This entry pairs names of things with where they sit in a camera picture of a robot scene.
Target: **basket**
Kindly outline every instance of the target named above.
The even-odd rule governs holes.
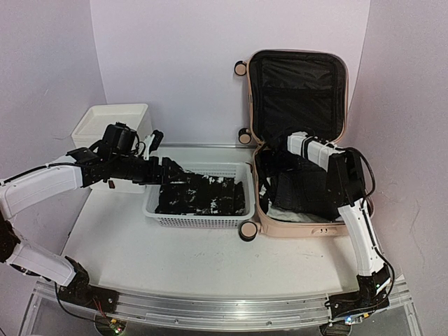
[[[210,176],[234,177],[235,183],[243,182],[244,201],[246,210],[242,216],[198,216],[171,215],[155,213],[159,205],[160,185],[148,185],[146,188],[145,201],[143,203],[143,213],[145,216],[154,218],[162,226],[172,226],[178,228],[237,228],[239,224],[249,220],[255,213],[255,193],[253,189],[253,179],[251,166],[246,163],[181,163],[185,170]]]

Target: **rose gold suitcase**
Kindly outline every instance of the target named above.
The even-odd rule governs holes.
[[[258,232],[271,237],[346,235],[343,222],[292,223],[270,218],[260,206],[260,167],[257,156],[271,150],[275,135],[306,131],[337,143],[347,125],[347,67],[334,55],[320,52],[262,50],[235,64],[234,72],[247,77],[250,129],[239,131],[248,144],[253,137],[256,211],[259,223],[246,222],[240,237],[251,241]]]

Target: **white table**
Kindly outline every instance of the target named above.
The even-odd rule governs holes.
[[[251,160],[251,150],[161,148],[180,162]],[[100,286],[181,296],[288,297],[356,290],[350,238],[243,242],[236,230],[161,227],[143,215],[142,194],[93,190],[64,255]]]

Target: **suitcase lid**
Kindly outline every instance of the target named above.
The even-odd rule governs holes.
[[[271,146],[305,131],[339,139],[347,114],[347,68],[330,54],[262,50],[247,64],[252,133]]]

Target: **black fabric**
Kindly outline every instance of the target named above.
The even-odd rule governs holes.
[[[253,131],[273,148],[298,131],[334,140],[344,128],[347,72],[333,55],[264,50],[249,63]]]
[[[183,171],[175,181],[160,187],[157,214],[234,216],[245,211],[243,183],[234,178]]]
[[[339,216],[337,207],[327,198],[327,173],[317,164],[284,150],[263,150],[255,156],[255,165],[259,191],[263,186],[267,190],[260,196],[265,213],[270,200],[277,208],[314,214],[329,221]]]

